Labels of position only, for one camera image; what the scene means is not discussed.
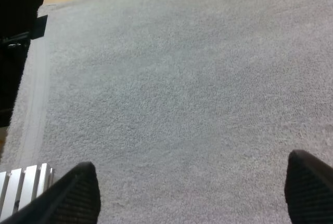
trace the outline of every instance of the white slat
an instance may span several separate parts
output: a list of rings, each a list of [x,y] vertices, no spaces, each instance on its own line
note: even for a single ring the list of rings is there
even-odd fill
[[[13,214],[15,201],[18,200],[21,193],[22,177],[21,168],[11,171],[0,221],[3,221]]]
[[[37,183],[37,165],[27,167],[22,186],[19,210],[27,206],[36,197]]]
[[[2,211],[2,207],[4,205],[4,200],[6,196],[7,186],[8,186],[9,176],[7,172],[0,173],[0,213]]]
[[[47,163],[43,163],[41,166],[40,180],[37,186],[36,197],[40,196],[47,189],[49,173],[50,173],[49,165]]]

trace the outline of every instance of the floor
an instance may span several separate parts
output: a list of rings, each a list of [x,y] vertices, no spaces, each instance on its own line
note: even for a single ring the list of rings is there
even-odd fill
[[[0,150],[5,144],[6,136],[7,136],[7,127],[0,128]]]

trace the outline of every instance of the gray towel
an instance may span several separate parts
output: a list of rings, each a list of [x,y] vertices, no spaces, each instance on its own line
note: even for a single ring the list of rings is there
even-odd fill
[[[333,0],[42,6],[2,168],[96,166],[100,223],[290,223],[293,148],[333,163]]]

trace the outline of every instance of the dark background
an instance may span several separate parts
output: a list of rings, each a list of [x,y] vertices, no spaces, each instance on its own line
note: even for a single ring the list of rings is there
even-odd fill
[[[0,0],[0,41],[31,31],[43,0]],[[28,48],[0,45],[0,127],[9,125]]]

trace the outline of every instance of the metal slat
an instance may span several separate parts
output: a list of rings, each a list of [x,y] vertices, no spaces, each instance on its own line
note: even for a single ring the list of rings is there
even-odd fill
[[[9,176],[7,172],[0,173],[0,214],[2,211],[2,207],[4,205],[4,200],[6,196],[6,191],[8,187]]]
[[[41,166],[41,173],[37,186],[36,197],[40,196],[47,189],[49,173],[50,173],[49,165],[47,163],[43,163]]]
[[[15,201],[18,200],[21,194],[22,178],[21,168],[11,171],[0,221],[3,221],[13,214]]]
[[[38,185],[38,174],[37,165],[26,168],[19,210],[27,206],[33,199],[35,199]]]

